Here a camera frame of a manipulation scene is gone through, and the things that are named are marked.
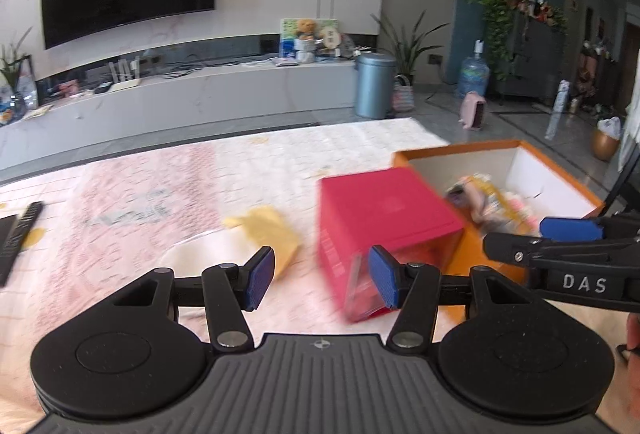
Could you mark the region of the person's right hand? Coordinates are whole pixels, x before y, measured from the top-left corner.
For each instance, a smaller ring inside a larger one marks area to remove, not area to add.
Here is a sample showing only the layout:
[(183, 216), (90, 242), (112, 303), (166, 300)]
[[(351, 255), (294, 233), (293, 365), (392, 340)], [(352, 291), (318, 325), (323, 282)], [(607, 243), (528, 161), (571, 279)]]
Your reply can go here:
[(626, 323), (627, 385), (629, 412), (636, 418), (640, 414), (640, 324), (638, 314), (629, 314)]

